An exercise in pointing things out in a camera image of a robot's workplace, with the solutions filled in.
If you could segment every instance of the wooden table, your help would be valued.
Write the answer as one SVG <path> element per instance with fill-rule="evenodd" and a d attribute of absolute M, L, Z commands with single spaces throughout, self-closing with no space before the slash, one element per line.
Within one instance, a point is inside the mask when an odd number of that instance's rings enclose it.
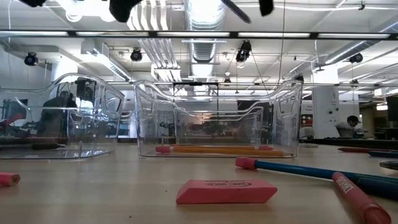
<path fill-rule="evenodd" d="M 320 146 L 268 161 L 398 177 L 379 167 L 383 160 Z M 22 178 L 16 187 L 0 187 L 1 223 L 360 223 L 332 182 L 242 170 L 234 159 L 139 157 L 136 146 L 119 146 L 79 161 L 3 160 L 0 171 Z M 189 179 L 264 179 L 278 192 L 265 204 L 177 206 L 177 191 Z M 398 223 L 398 202 L 376 200 Z"/>

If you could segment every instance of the pink pencil eraser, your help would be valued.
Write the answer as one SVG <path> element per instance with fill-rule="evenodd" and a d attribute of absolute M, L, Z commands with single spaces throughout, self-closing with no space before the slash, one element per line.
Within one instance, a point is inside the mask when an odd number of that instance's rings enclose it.
<path fill-rule="evenodd" d="M 274 148 L 273 147 L 269 147 L 269 146 L 259 146 L 259 150 L 271 151 L 271 150 L 274 150 Z"/>
<path fill-rule="evenodd" d="M 18 174 L 0 172 L 0 185 L 10 187 L 17 185 L 21 178 Z"/>
<path fill-rule="evenodd" d="M 155 150 L 159 153 L 170 153 L 170 146 L 156 146 Z"/>
<path fill-rule="evenodd" d="M 235 165 L 238 167 L 242 167 L 243 169 L 251 169 L 255 170 L 256 168 L 254 167 L 254 162 L 257 159 L 252 159 L 248 157 L 238 157 L 235 160 Z"/>
<path fill-rule="evenodd" d="M 189 180 L 178 191 L 176 202 L 265 203 L 277 191 L 264 180 Z"/>

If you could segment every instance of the ceiling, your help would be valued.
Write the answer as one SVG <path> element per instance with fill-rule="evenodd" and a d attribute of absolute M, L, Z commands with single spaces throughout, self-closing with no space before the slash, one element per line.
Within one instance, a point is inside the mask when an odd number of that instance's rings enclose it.
<path fill-rule="evenodd" d="M 366 9 L 366 7 L 397 8 L 396 0 L 365 0 L 364 10 L 349 11 L 298 11 L 291 9 L 276 8 L 274 12 L 266 17 L 261 17 L 256 1 L 234 0 L 241 6 L 241 9 L 250 15 L 252 24 L 245 24 L 228 8 L 223 24 L 225 31 L 292 31 L 292 32 L 377 32 L 378 26 L 384 21 L 397 18 L 397 10 Z M 334 8 L 341 0 L 286 0 L 286 6 L 302 8 Z M 183 0 L 168 0 L 167 23 L 171 30 L 185 30 L 185 14 Z M 281 0 L 275 0 L 275 4 L 282 6 Z M 83 17 L 79 22 L 69 22 L 65 17 L 65 10 L 58 7 L 57 1 L 47 1 L 48 8 L 31 8 L 23 3 L 0 0 L 0 29 L 8 29 L 9 21 L 11 29 L 77 29 L 77 30 L 129 30 L 126 24 L 119 22 L 104 22 L 98 16 Z M 359 7 L 360 0 L 347 0 L 341 8 Z M 88 61 L 87 54 L 81 54 L 81 43 L 84 39 L 54 39 L 54 38 L 13 38 L 12 46 L 22 46 L 16 49 L 24 54 L 26 45 L 53 45 L 78 58 L 82 65 L 87 66 L 84 71 L 99 75 L 106 80 L 114 79 L 113 73 L 106 67 L 93 61 Z M 140 47 L 136 39 L 96 39 L 96 42 L 104 42 L 110 48 L 110 57 L 116 60 L 121 66 L 131 73 L 133 80 L 153 80 L 150 75 L 152 62 L 144 54 L 141 62 L 132 62 L 129 58 L 134 47 Z M 328 55 L 342 46 L 349 44 L 347 40 L 250 40 L 252 55 L 248 58 L 243 68 L 237 68 L 234 61 L 236 49 L 241 45 L 242 40 L 226 40 L 225 44 L 218 44 L 217 65 L 213 68 L 211 80 L 222 82 L 225 72 L 230 72 L 231 81 L 259 82 L 260 75 L 268 82 L 278 80 L 289 73 L 291 69 L 302 63 L 309 57 L 317 55 Z M 361 53 L 364 62 L 378 55 L 386 53 L 397 47 L 396 41 L 380 42 Z M 181 67 L 181 76 L 190 75 L 190 56 L 188 44 L 183 44 L 181 39 L 172 39 L 172 48 L 178 65 Z M 392 52 L 377 60 L 364 63 L 363 66 L 348 70 L 350 63 L 339 63 L 339 80 L 347 81 L 358 75 L 371 73 L 385 66 L 398 63 L 398 51 Z M 395 71 L 388 71 L 381 76 L 375 76 L 366 80 L 369 83 L 382 82 L 388 79 L 389 82 L 397 77 Z M 304 73 L 306 82 L 311 81 L 311 70 Z"/>

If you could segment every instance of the clear plastic bin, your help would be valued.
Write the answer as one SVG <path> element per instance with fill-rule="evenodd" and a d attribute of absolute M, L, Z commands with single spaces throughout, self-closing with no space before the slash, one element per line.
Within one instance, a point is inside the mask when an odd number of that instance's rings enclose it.
<path fill-rule="evenodd" d="M 297 156 L 300 81 L 262 96 L 170 96 L 148 81 L 134 89 L 141 156 Z"/>
<path fill-rule="evenodd" d="M 74 159 L 116 149 L 124 95 L 69 73 L 42 90 L 0 89 L 0 159 Z"/>

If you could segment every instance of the clear plastic tray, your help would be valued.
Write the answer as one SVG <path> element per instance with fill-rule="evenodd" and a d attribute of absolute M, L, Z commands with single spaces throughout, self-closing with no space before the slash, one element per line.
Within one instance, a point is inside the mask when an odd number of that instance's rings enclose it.
<path fill-rule="evenodd" d="M 141 156 L 297 156 L 300 81 L 261 96 L 170 96 L 148 81 L 134 89 Z"/>
<path fill-rule="evenodd" d="M 0 89 L 0 159 L 74 159 L 116 149 L 124 95 L 69 73 L 42 90 Z"/>

